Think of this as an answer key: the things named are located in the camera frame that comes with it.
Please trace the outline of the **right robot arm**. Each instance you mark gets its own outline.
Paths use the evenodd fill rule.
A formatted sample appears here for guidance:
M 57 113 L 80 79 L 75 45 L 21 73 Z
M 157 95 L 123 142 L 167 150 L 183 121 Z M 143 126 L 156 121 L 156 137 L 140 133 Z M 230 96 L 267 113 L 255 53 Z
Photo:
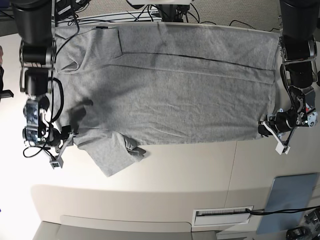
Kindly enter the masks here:
M 62 83 L 54 77 L 57 58 L 54 0 L 12 0 L 18 34 L 19 88 L 27 95 L 23 109 L 26 126 L 22 131 L 27 149 L 44 152 L 53 169 L 63 167 L 62 154 L 73 144 L 71 126 L 54 128 L 64 107 Z

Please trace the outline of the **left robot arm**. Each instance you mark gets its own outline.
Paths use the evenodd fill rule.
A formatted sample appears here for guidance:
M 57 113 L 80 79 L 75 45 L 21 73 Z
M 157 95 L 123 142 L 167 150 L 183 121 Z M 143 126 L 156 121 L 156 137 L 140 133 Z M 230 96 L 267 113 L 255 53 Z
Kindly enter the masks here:
M 319 26 L 318 0 L 281 0 L 279 47 L 282 63 L 280 77 L 289 96 L 290 108 L 279 109 L 259 122 L 263 137 L 273 136 L 278 154 L 287 154 L 294 131 L 314 127 L 318 122 L 313 83 L 319 83 L 316 58 L 318 49 L 314 32 Z

